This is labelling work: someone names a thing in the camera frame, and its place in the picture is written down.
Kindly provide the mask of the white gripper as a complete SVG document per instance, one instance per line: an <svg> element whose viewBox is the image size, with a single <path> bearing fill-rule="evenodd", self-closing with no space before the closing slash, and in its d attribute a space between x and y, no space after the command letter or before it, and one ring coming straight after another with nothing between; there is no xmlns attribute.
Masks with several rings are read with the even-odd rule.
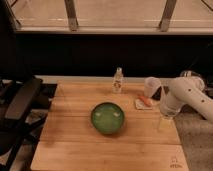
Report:
<svg viewBox="0 0 213 171"><path fill-rule="evenodd" d="M175 117L182 108L182 102L177 99L171 92L163 95L160 100L159 109L166 118Z"/></svg>

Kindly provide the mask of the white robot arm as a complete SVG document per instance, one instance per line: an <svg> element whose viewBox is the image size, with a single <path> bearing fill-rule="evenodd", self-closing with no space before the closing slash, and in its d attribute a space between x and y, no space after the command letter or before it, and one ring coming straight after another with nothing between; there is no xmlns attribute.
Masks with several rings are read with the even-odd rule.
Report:
<svg viewBox="0 0 213 171"><path fill-rule="evenodd" d="M200 74L192 70L182 71L179 77L170 80L168 92L161 96L161 114L171 119L180 113L184 105L189 105L213 123L213 100L204 90L205 82Z"/></svg>

